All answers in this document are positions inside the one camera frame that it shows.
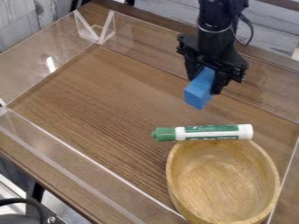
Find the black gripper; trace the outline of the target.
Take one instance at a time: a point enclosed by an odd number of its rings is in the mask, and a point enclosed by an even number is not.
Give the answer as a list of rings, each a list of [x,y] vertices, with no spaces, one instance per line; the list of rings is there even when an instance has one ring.
[[[203,66],[219,70],[215,73],[211,93],[219,95],[230,81],[242,82],[249,62],[235,49],[233,31],[221,33],[198,31],[197,35],[179,34],[177,52],[185,57],[189,80],[199,75]]]

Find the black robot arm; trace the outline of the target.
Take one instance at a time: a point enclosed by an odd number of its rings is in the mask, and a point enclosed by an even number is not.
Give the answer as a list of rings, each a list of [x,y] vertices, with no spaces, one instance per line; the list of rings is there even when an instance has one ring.
[[[198,34],[179,34],[177,52],[185,57],[189,79],[193,81],[205,67],[215,71],[211,93],[219,95],[231,81],[241,83],[249,62],[235,48],[239,20],[254,30],[243,15],[249,0],[199,0]]]

